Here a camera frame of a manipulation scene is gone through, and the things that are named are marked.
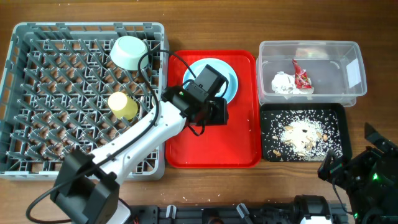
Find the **light blue plate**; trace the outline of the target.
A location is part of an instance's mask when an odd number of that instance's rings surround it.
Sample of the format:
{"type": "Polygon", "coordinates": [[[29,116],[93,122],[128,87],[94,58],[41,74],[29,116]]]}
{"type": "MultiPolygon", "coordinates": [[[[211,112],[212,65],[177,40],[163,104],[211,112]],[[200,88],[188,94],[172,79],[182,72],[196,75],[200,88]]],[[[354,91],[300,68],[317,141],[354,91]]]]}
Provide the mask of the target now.
{"type": "Polygon", "coordinates": [[[217,58],[200,59],[191,64],[190,68],[195,76],[198,77],[206,65],[211,66],[227,79],[228,86],[226,86],[226,83],[223,83],[221,89],[215,94],[215,97],[222,96],[226,100],[227,104],[229,104],[232,102],[238,91],[238,78],[236,72],[229,64],[217,58]]]}

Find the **white tissue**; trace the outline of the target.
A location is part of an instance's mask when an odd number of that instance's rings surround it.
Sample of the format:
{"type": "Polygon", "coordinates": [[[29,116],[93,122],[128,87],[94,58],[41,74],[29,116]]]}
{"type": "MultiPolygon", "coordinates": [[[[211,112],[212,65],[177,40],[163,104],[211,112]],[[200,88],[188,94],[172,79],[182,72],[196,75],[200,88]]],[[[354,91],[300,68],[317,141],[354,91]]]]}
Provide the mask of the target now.
{"type": "Polygon", "coordinates": [[[314,88],[297,88],[295,76],[277,72],[271,82],[272,90],[277,94],[312,94],[314,88]]]}

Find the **white plastic fork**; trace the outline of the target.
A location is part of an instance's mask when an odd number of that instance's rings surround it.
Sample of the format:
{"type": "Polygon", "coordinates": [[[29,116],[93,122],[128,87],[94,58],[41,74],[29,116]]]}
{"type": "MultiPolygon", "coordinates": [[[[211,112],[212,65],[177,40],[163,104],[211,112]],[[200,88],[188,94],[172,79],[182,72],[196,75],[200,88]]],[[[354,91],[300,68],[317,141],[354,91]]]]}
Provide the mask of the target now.
{"type": "Polygon", "coordinates": [[[140,97],[140,102],[139,102],[139,119],[142,119],[144,112],[145,112],[145,97],[141,96],[140,97]]]}

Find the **rice and food scraps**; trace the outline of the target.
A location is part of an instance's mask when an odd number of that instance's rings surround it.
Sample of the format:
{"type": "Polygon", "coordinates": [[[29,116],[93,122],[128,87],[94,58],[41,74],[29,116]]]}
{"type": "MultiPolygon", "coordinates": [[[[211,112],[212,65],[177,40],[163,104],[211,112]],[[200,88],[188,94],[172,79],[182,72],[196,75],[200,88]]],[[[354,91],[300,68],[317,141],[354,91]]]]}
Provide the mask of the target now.
{"type": "Polygon", "coordinates": [[[322,161],[329,150],[343,155],[332,110],[261,111],[263,158],[270,162],[322,161]]]}

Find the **red snack wrapper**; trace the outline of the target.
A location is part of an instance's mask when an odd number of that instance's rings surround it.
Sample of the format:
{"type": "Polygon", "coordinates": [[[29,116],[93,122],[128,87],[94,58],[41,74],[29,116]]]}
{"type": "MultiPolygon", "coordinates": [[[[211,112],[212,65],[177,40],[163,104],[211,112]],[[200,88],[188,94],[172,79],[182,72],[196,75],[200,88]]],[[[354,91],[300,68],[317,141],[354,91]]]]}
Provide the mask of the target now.
{"type": "Polygon", "coordinates": [[[307,75],[306,70],[302,69],[298,62],[293,59],[292,60],[294,70],[295,70],[295,86],[298,89],[311,89],[312,85],[310,84],[310,79],[307,75]]]}

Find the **yellow plastic cup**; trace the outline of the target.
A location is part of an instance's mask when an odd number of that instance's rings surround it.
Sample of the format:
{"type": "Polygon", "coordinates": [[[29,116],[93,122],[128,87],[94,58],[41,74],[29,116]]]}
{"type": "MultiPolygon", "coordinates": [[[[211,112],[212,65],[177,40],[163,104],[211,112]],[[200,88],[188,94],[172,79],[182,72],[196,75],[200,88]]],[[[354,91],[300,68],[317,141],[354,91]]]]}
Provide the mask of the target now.
{"type": "Polygon", "coordinates": [[[123,92],[114,92],[108,98],[108,107],[117,119],[133,119],[138,112],[137,103],[123,92]]]}

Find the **green bowl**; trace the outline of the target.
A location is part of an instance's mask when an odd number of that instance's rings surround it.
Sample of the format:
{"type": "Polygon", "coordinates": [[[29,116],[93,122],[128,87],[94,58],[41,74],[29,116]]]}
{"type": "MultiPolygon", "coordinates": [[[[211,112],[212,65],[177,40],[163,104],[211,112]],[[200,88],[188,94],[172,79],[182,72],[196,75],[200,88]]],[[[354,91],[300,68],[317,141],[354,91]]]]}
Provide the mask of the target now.
{"type": "Polygon", "coordinates": [[[139,60],[147,52],[147,45],[141,39],[122,36],[115,41],[109,56],[116,66],[137,71],[139,60]]]}

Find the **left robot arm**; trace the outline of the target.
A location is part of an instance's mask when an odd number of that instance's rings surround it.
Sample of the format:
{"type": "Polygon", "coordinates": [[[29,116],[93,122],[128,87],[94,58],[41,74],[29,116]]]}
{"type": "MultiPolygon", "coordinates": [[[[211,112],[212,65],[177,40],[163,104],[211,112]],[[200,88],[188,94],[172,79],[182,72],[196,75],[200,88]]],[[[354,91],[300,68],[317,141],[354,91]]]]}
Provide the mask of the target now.
{"type": "Polygon", "coordinates": [[[89,154],[70,153],[50,199],[72,223],[126,223],[131,211],[119,198],[119,189],[135,166],[185,128],[224,125],[227,120],[227,101],[214,88],[193,83],[168,87],[125,133],[89,154]]]}

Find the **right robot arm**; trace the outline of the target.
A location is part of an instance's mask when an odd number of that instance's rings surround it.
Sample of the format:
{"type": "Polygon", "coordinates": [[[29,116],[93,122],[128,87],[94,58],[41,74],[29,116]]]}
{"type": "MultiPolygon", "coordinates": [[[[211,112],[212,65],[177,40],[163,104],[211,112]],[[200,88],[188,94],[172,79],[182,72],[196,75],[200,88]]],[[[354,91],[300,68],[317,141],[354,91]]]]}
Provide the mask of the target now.
{"type": "Polygon", "coordinates": [[[328,151],[318,177],[345,190],[356,223],[397,223],[397,145],[369,123],[364,138],[372,145],[353,159],[328,151]]]}

